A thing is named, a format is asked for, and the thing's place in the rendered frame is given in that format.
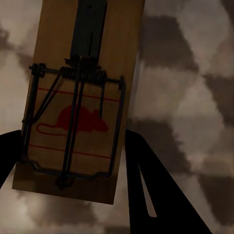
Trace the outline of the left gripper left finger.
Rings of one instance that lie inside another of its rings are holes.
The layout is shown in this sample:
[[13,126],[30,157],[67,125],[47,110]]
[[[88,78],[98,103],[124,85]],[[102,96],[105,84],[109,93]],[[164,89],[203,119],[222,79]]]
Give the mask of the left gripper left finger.
[[0,135],[0,188],[18,160],[20,135],[21,130]]

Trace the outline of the mousetrap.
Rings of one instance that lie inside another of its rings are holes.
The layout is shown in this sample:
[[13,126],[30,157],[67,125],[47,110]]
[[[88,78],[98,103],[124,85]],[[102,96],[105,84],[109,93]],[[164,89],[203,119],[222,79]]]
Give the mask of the mousetrap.
[[145,0],[43,0],[12,189],[113,205]]

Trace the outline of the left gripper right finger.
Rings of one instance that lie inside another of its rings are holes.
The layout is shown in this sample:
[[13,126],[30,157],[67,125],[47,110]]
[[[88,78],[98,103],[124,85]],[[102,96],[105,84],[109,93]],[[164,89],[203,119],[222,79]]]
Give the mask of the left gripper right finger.
[[[131,234],[212,234],[144,137],[125,130]],[[157,217],[148,215],[140,171]]]

